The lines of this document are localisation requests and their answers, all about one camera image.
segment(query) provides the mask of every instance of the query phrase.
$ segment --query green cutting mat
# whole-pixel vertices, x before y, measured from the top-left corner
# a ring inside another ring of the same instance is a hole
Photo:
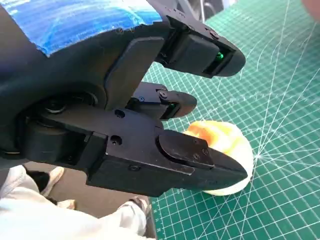
[[[152,198],[158,238],[320,239],[320,25],[299,0],[240,0],[207,24],[246,55],[243,71],[205,79],[153,64],[144,80],[197,97],[169,129],[196,120],[241,128],[254,177],[235,195],[171,189]]]

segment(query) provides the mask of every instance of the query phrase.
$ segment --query orange object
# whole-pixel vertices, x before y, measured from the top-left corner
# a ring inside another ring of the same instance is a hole
[[[249,141],[236,125],[229,122],[196,121],[184,134],[206,140],[210,148],[232,157],[247,172],[248,177],[244,180],[223,189],[205,191],[206,193],[217,196],[230,195],[247,186],[253,172],[254,155]]]

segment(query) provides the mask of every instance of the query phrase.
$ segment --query floor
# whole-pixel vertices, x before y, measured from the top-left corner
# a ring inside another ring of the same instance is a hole
[[[28,162],[25,165],[30,170],[49,172],[55,166]],[[135,194],[109,190],[94,186],[87,186],[84,172],[74,169],[65,169],[60,181],[54,186],[50,196],[57,201],[75,199],[77,210],[95,216],[97,218],[113,213]],[[152,216],[148,219],[146,236],[155,237],[155,227]]]

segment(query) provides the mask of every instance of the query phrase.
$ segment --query person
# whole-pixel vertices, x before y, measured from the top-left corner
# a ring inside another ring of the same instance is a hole
[[[319,0],[302,0],[307,11],[317,21],[320,21],[320,1]]]
[[[50,173],[22,165],[10,168],[0,189],[0,239],[153,239],[143,236],[150,205],[139,197],[102,218],[74,210],[72,199],[55,202],[48,198],[63,173],[63,167]]]

